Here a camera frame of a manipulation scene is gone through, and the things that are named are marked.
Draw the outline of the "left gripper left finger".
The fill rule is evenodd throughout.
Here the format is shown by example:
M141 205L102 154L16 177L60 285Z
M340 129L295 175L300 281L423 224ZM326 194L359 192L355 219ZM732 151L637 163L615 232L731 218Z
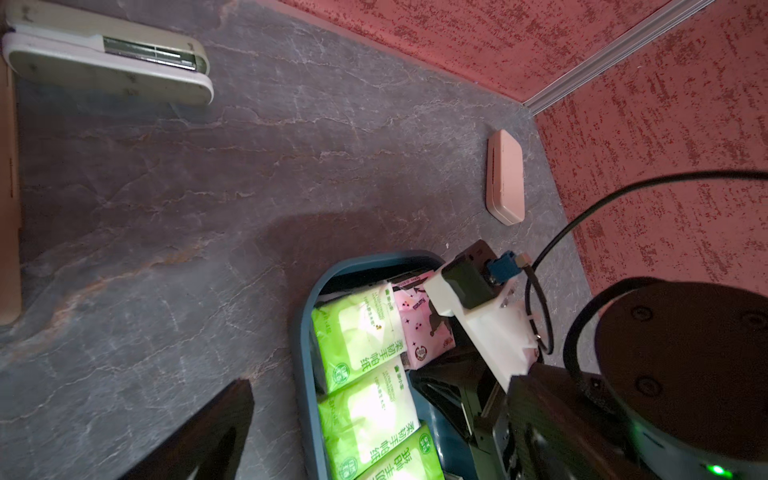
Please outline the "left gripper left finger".
M122 477L235 478L253 411L254 398L250 381L232 381Z

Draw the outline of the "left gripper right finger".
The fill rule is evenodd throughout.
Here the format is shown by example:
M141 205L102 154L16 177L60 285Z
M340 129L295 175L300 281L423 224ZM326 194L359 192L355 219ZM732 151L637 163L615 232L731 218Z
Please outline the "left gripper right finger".
M651 477L532 375L511 379L507 406L524 479Z

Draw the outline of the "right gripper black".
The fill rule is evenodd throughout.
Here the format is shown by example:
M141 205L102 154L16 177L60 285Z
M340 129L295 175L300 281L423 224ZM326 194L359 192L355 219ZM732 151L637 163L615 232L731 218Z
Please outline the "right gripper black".
M413 372L417 411L430 428L446 474L520 479L506 394L455 319L457 346Z

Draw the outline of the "teal storage box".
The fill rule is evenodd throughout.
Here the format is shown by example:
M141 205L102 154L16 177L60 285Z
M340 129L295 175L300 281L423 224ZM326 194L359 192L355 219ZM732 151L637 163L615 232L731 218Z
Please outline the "teal storage box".
M289 326L289 344L293 359L294 379L301 425L305 469L310 479L330 479L332 472L325 450L318 412L318 396L311 355L314 335L311 310L322 293L337 292L345 287L360 287L400 274L425 268L435 270L444 263L438 255L424 250L378 253L341 261L330 267L314 284L296 310ZM446 416L416 388L411 389L417 415L432 433L443 469L463 479L478 477L470 447Z

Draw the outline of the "pink tissue pack bottom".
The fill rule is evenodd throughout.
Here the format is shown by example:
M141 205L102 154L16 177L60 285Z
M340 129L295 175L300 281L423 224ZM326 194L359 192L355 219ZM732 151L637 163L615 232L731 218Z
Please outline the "pink tissue pack bottom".
M418 370L456 346L448 319L434 311L424 288L433 274L427 270L393 285L407 346L403 362L408 370Z

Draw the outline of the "green tissue pack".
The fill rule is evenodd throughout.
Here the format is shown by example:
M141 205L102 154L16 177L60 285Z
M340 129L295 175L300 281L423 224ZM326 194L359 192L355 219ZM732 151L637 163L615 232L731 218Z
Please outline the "green tissue pack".
M392 284L381 282L311 311L320 392L333 393L406 351Z
M425 422L401 444L366 470L362 480L443 480L444 473Z
M419 428L407 372L396 357L318 405L333 479L356 479Z

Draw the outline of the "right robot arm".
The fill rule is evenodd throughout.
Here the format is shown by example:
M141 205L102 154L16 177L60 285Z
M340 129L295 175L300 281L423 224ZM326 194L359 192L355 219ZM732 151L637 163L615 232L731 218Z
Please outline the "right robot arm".
M499 384L462 348L411 381L467 443L505 422L504 478L766 477L763 295L625 279L580 311L562 354Z

